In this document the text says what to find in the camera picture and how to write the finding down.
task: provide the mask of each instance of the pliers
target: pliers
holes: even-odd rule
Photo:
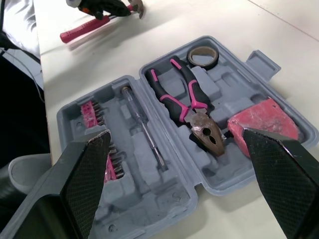
[[[192,110],[169,95],[160,85],[158,71],[150,69],[146,71],[145,77],[155,91],[156,97],[168,109],[169,116],[174,122],[186,124],[205,148],[217,156],[222,155],[224,144],[220,129],[207,114],[211,106],[209,97],[202,91],[196,77],[185,62],[177,56],[171,57],[169,61],[187,83]]]

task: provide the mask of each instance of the white table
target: white table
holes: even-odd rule
[[[144,0],[137,15],[103,27],[74,50],[59,34],[90,19],[64,0],[34,0],[52,160],[61,154],[56,113],[65,104],[129,74],[203,35],[245,61],[256,49],[282,67],[270,84],[319,128],[319,3],[317,0]],[[319,158],[319,148],[311,153]],[[285,238],[257,182],[226,197],[197,189],[197,210],[155,238]]]

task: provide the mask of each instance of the hand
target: hand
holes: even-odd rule
[[[102,20],[103,11],[114,16],[128,16],[131,12],[120,0],[82,0],[79,9]]]

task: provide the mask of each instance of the black electrical tape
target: black electrical tape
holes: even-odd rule
[[[196,55],[199,55],[199,56],[208,55],[213,57],[213,60],[208,62],[207,64],[199,64],[193,60],[193,56],[196,56]],[[218,51],[208,46],[198,46],[198,47],[190,49],[190,51],[187,53],[187,61],[191,68],[195,66],[200,66],[204,68],[205,70],[210,70],[217,65],[218,58],[219,58]]]

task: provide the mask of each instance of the tool case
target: tool case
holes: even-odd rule
[[[220,157],[202,150],[189,139],[187,126],[178,127],[170,119],[168,110],[158,101],[145,78],[147,70],[156,68],[163,88],[190,106],[187,86],[169,58],[176,55],[185,60],[187,52],[196,46],[210,46],[219,52],[214,68],[206,71],[193,67],[191,70],[215,106],[210,116],[222,132],[228,131],[227,120],[233,115],[270,97],[298,126],[299,141],[305,148],[319,141],[317,129],[268,84],[281,69],[276,63],[259,50],[241,62],[216,39],[201,37],[143,66],[140,79],[123,76],[58,112],[62,150],[80,136],[108,128],[123,159],[124,176],[104,184],[89,238],[148,238],[194,211],[196,185],[202,184],[212,195],[223,196],[255,180],[251,160],[240,151],[233,138],[225,140],[225,153]],[[147,126],[168,164],[167,171],[158,170],[147,138],[121,94],[124,86],[131,87],[147,116]],[[104,125],[85,127],[81,105],[90,100],[100,104]]]

